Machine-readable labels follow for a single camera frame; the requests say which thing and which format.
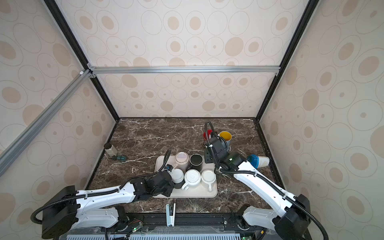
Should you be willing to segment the black skull mug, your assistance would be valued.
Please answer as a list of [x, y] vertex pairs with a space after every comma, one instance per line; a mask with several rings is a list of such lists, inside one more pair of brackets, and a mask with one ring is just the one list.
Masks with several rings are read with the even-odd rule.
[[212, 130], [207, 130], [206, 133], [203, 133], [203, 146], [205, 146], [208, 143], [208, 139], [211, 139], [214, 136]]

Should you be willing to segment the blue butterfly mug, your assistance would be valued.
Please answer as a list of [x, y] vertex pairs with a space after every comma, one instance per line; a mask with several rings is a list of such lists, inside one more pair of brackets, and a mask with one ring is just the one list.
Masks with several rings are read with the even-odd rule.
[[222, 145], [224, 147], [226, 147], [226, 149], [229, 151], [231, 149], [230, 148], [230, 143], [231, 143], [231, 140], [232, 140], [232, 134], [227, 132], [227, 131], [221, 131], [219, 133], [219, 136], [221, 138]]

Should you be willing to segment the black white mug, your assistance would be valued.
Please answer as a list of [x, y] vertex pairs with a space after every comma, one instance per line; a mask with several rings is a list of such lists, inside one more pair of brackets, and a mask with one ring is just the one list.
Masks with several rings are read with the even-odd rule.
[[170, 175], [172, 177], [172, 182], [174, 183], [175, 189], [181, 189], [185, 183], [185, 175], [181, 169], [173, 169], [170, 171]]

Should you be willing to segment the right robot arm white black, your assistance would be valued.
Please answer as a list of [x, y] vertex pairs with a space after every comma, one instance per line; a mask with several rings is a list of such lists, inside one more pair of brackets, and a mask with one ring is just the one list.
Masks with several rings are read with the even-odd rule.
[[271, 210], [247, 206], [240, 213], [246, 227], [258, 226], [274, 230], [283, 240], [302, 240], [309, 225], [314, 223], [325, 240], [330, 237], [321, 222], [311, 213], [309, 199], [282, 189], [258, 171], [261, 158], [245, 158], [238, 152], [231, 152], [226, 140], [219, 136], [210, 121], [205, 122], [206, 141], [204, 146], [208, 160], [214, 163], [219, 175], [233, 176], [248, 186], [271, 207]]

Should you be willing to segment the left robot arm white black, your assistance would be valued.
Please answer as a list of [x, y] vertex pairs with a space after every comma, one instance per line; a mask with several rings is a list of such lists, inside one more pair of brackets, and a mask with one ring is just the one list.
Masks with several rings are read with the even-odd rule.
[[43, 239], [55, 239], [78, 228], [114, 228], [128, 226], [124, 208], [118, 204], [146, 201], [157, 195], [170, 196], [175, 184], [166, 164], [171, 155], [167, 150], [163, 165], [152, 174], [131, 177], [123, 184], [99, 190], [77, 191], [68, 186], [31, 214], [31, 221], [42, 226]]

